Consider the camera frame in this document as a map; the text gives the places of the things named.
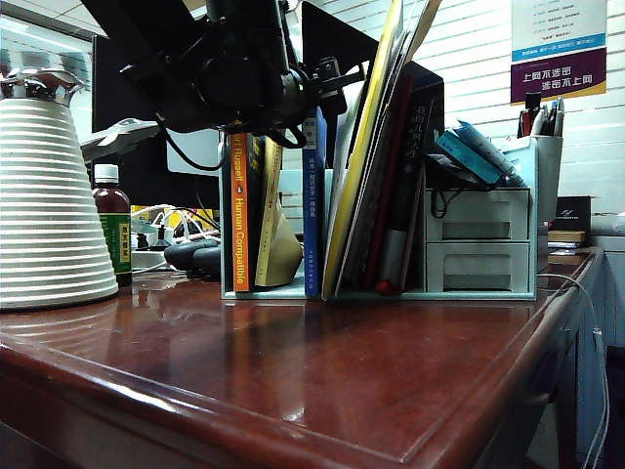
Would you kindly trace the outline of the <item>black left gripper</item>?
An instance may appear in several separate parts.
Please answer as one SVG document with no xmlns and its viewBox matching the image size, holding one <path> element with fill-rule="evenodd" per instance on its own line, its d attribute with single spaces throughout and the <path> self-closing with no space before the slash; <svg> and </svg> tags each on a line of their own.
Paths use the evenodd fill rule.
<svg viewBox="0 0 625 469">
<path fill-rule="evenodd" d="M 306 73 L 303 65 L 292 68 L 280 76 L 282 117 L 303 117 L 310 109 L 320 106 L 325 117 L 340 115 L 347 111 L 343 87 L 366 80 L 366 63 L 359 63 L 345 74 L 335 57 L 322 58 Z"/>
</svg>

